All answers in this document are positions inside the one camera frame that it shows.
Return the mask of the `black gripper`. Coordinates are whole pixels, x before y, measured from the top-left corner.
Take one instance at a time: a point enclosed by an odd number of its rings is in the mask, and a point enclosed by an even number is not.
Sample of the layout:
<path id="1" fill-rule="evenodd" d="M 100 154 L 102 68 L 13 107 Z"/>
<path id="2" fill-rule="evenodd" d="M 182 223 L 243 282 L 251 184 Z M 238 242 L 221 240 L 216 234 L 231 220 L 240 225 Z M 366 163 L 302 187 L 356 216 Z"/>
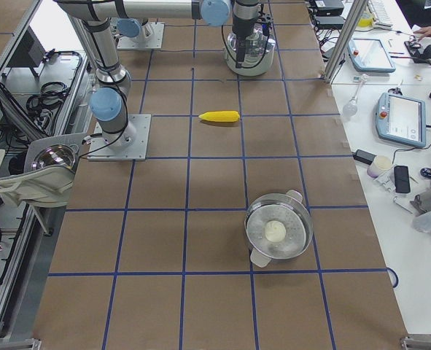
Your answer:
<path id="1" fill-rule="evenodd" d="M 269 36 L 271 30 L 270 21 L 263 11 L 261 1 L 235 0 L 232 5 L 232 32 L 237 40 L 245 40 L 254 33 L 255 24 L 260 24 L 263 35 Z"/>

